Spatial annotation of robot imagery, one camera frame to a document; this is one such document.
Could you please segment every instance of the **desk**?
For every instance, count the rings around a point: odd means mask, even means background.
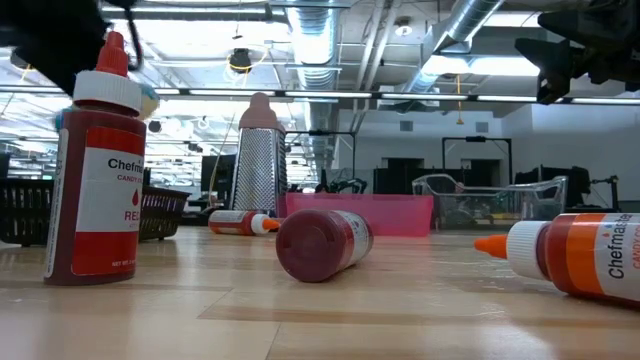
[[[640,313],[564,296],[474,236],[378,238],[333,281],[284,273],[273,237],[182,228],[140,244],[130,281],[45,287],[42,248],[0,245],[11,360],[638,359]]]

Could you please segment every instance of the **bottle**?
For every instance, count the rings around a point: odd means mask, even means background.
[[[76,77],[64,114],[44,280],[89,285],[135,272],[146,125],[140,86],[127,78],[124,39],[110,32],[95,71]]]
[[[522,221],[475,248],[570,295],[640,307],[640,214],[564,214]]]
[[[218,210],[209,216],[209,229],[216,234],[262,235],[280,223],[256,211]]]
[[[300,210],[282,223],[278,260],[289,275],[321,282],[364,259],[373,246],[371,226],[360,215],[337,210]]]

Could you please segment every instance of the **pink tray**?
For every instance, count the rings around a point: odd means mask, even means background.
[[[367,219],[374,235],[427,236],[431,196],[287,193],[287,214],[302,209],[343,210]]]

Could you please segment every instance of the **metal grater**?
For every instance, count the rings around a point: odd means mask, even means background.
[[[231,191],[234,210],[257,210],[270,216],[284,214],[287,163],[283,130],[279,127],[243,127],[241,120]]]

